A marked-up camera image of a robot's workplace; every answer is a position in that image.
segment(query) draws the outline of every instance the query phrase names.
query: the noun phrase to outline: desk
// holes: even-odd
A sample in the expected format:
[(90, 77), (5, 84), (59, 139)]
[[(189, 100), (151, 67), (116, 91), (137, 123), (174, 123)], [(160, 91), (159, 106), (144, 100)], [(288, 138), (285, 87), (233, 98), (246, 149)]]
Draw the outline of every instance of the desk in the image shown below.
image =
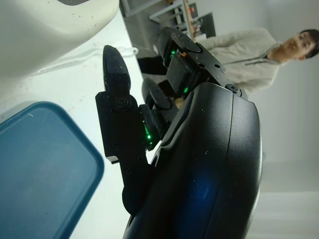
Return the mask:
[[(131, 47), (122, 15), (115, 18), (91, 40), (65, 57), (76, 62), (76, 56), (109, 44)], [(135, 57), (125, 58), (131, 76), (131, 95), (143, 104), (142, 75)], [(92, 54), (80, 64), (56, 68), (44, 74), (19, 81), (0, 80), (0, 122), (38, 101), (51, 101), (62, 106), (104, 155), (95, 96), (104, 90), (102, 55)], [(76, 226), (72, 239), (120, 239), (129, 219), (122, 204), (123, 181), (120, 165), (105, 160), (104, 176)]]

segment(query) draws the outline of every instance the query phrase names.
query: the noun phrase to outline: man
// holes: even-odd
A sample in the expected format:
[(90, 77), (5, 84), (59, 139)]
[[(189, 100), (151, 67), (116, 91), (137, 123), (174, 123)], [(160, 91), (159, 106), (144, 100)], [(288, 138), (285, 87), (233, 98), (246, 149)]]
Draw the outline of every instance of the man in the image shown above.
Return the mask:
[[(278, 43), (263, 28), (210, 37), (202, 44), (226, 68), (226, 76), (251, 94), (271, 86), (277, 72), (290, 60), (305, 60), (319, 52), (319, 31), (308, 29)], [(141, 71), (165, 75), (160, 57), (138, 59)]]

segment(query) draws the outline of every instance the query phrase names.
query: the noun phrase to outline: screw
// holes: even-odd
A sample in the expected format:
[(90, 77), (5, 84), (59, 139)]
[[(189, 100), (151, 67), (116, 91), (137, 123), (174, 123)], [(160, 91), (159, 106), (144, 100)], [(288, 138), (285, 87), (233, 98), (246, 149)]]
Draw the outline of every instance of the screw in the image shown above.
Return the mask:
[(226, 89), (231, 90), (233, 93), (237, 93), (238, 88), (236, 86), (234, 86), (233, 84), (227, 84), (225, 86)]
[(117, 98), (115, 100), (115, 105), (118, 108), (124, 108), (129, 104), (129, 101), (126, 98)]

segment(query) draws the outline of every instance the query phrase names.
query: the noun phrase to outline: white cable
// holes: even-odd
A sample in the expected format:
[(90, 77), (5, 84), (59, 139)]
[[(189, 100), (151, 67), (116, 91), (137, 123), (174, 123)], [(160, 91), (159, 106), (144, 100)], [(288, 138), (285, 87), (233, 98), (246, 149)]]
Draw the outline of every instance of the white cable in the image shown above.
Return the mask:
[[(119, 53), (121, 54), (121, 56), (123, 58), (133, 57), (139, 53), (139, 50), (136, 47), (117, 48), (117, 50), (119, 51)], [(45, 68), (42, 68), (41, 70), (33, 73), (31, 76), (42, 75), (44, 73), (48, 73), (51, 71), (56, 71), (56, 70), (60, 70), (60, 69), (66, 68), (66, 67), (72, 67), (75, 65), (79, 65), (79, 64), (87, 61), (88, 59), (90, 59), (91, 57), (94, 57), (94, 56), (102, 57), (103, 56), (103, 49), (91, 48), (85, 52), (78, 54), (78, 55), (69, 56), (69, 57), (62, 57), (62, 58), (58, 59), (57, 61), (55, 61), (54, 63), (52, 63), (51, 65), (49, 65)]]

